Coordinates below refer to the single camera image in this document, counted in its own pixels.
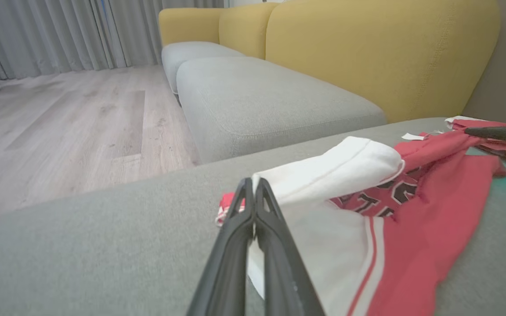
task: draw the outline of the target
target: yellow cushion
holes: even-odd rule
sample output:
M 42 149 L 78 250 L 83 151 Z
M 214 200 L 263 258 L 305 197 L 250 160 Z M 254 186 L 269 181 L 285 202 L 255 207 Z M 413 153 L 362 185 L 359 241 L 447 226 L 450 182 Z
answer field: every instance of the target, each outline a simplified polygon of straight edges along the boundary
M 454 116 L 499 27 L 495 0 L 293 0 L 271 13 L 266 60 L 367 98 L 389 122 Z
M 163 47 L 198 40 L 219 43 L 218 22 L 223 8 L 171 8 L 159 12 L 158 24 Z
M 256 58 L 265 58 L 265 34 L 274 2 L 226 9 L 220 16 L 220 44 Z

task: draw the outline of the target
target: sofa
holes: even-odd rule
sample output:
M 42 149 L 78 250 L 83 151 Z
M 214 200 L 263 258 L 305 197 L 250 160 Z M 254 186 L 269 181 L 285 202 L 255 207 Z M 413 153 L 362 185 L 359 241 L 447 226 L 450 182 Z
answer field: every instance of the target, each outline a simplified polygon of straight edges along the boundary
M 203 163 L 464 108 L 495 0 L 290 0 L 170 8 L 163 68 Z
M 377 126 L 1 216 L 0 315 L 183 315 L 219 231 L 221 195 L 241 178 L 323 154 L 346 136 L 394 146 L 434 130 L 446 130 L 443 118 Z M 263 300 L 247 291 L 247 315 L 263 315 Z M 437 288 L 435 314 L 506 315 L 506 178 L 493 180 L 474 236 Z

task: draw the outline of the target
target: gray sofa seat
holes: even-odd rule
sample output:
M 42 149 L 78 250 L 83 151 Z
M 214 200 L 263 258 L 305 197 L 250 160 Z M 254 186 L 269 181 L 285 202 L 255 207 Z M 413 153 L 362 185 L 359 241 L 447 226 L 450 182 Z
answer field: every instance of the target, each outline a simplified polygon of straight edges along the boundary
M 205 57 L 237 57 L 244 54 L 211 42 L 180 42 L 169 44 L 161 50 L 161 62 L 167 81 L 174 94 L 177 94 L 177 70 L 183 62 Z
M 241 156 L 0 217 L 0 315 L 184 315 L 219 228 L 222 193 L 254 172 L 323 154 L 346 136 L 390 146 L 446 130 L 423 118 Z M 247 315 L 264 315 L 251 284 Z M 506 315 L 506 178 L 440 284 L 437 316 Z
M 189 60 L 177 88 L 203 162 L 386 123 L 361 96 L 253 57 Z

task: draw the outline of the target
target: gray curtain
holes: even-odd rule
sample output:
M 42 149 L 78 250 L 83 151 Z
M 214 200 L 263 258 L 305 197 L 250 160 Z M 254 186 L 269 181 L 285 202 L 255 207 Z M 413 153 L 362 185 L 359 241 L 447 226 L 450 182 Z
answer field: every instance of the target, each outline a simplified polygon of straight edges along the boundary
M 0 0 L 0 79 L 161 62 L 157 14 L 223 0 Z

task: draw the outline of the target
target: wooden floor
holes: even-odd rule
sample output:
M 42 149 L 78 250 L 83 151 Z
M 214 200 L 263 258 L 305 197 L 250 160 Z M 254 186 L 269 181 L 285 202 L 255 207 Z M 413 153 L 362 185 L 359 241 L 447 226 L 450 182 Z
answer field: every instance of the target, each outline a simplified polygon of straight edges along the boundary
M 0 86 L 0 215 L 199 163 L 161 66 Z

